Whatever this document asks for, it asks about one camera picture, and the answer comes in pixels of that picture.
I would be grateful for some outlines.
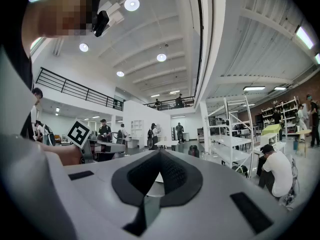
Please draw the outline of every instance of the round ceiling light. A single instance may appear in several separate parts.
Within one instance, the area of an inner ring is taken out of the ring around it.
[[[163,53],[158,54],[158,56],[156,57],[156,59],[160,62],[164,62],[167,59],[167,56]]]
[[[133,12],[136,9],[138,9],[139,6],[140,6],[139,0],[125,0],[124,2],[124,8],[126,8],[130,12]]]
[[[80,48],[80,50],[83,51],[83,52],[87,52],[88,49],[89,49],[88,45],[85,44],[85,43],[80,44],[80,45],[79,45],[79,48]]]
[[[118,72],[116,73],[116,75],[117,75],[118,77],[123,77],[123,76],[125,75],[125,73],[123,73],[122,71],[118,71]]]

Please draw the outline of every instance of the fluorescent light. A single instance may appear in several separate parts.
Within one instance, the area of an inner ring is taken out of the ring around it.
[[[314,43],[311,41],[305,30],[300,26],[296,32],[296,35],[305,43],[305,45],[311,49]]]
[[[318,62],[318,64],[320,64],[320,54],[319,53],[315,56],[315,59],[316,59],[316,62]]]
[[[159,62],[164,62],[166,59],[167,59],[167,56],[163,53],[160,53],[158,54],[158,56],[156,57],[156,59],[159,61]]]
[[[277,91],[283,91],[283,90],[286,90],[287,88],[286,87],[274,87],[274,89]]]
[[[116,73],[116,75],[117,75],[118,77],[123,77],[123,76],[125,75],[125,73],[123,73],[122,71],[118,71],[118,72]]]
[[[89,49],[88,45],[85,44],[85,43],[81,43],[81,44],[79,45],[79,48],[80,48],[80,50],[81,50],[82,52],[84,52],[84,53],[87,52],[88,49]]]
[[[140,6],[139,0],[125,0],[124,8],[126,8],[129,12],[133,12],[138,9]]]
[[[265,86],[246,86],[243,88],[244,91],[256,91],[256,90],[263,90],[266,88]]]

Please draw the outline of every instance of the brown brick wall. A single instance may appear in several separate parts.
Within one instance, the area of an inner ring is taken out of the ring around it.
[[[295,96],[295,97],[298,97],[298,99],[301,103],[306,103],[308,105],[307,110],[309,110],[310,103],[307,102],[307,100],[306,100],[307,94],[310,94],[312,96],[312,99],[314,99],[315,101],[320,102],[320,72],[318,72],[316,75],[314,75],[308,81],[305,81],[303,84],[297,86],[294,89],[289,90],[288,92],[284,93],[283,95],[278,96],[274,99],[270,99],[267,102],[262,103],[256,107],[252,108],[250,110],[252,122],[255,124],[256,123],[255,115],[261,114],[261,110],[266,110],[267,108],[271,108],[272,102],[274,100],[291,101]],[[248,120],[247,111],[238,113],[238,118],[241,121],[247,121]]]

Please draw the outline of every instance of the black metal railing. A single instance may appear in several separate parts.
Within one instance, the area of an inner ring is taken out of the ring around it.
[[[58,92],[68,94],[88,102],[100,104],[102,106],[113,108],[115,110],[123,110],[124,103],[115,98],[111,98],[98,91],[92,90],[82,84],[71,81],[61,75],[53,73],[44,67],[41,67],[40,74],[36,79],[36,84],[54,89]]]
[[[180,108],[188,108],[192,107],[195,102],[195,97],[185,97],[182,99],[175,98],[175,99],[168,99],[159,101],[159,103],[156,104],[156,102],[144,104],[145,106],[148,106],[150,108],[156,109],[156,110],[173,110],[173,109],[180,109]]]

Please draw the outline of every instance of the black rubber pad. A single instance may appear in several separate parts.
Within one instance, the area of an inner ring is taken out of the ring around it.
[[[72,181],[82,179],[82,178],[85,178],[85,177],[88,177],[91,175],[94,175],[94,173],[90,170],[85,170],[85,171],[81,171],[81,172],[77,172],[77,173],[68,174],[70,180],[72,180]]]
[[[266,230],[273,224],[245,193],[231,194],[230,197],[256,234]]]

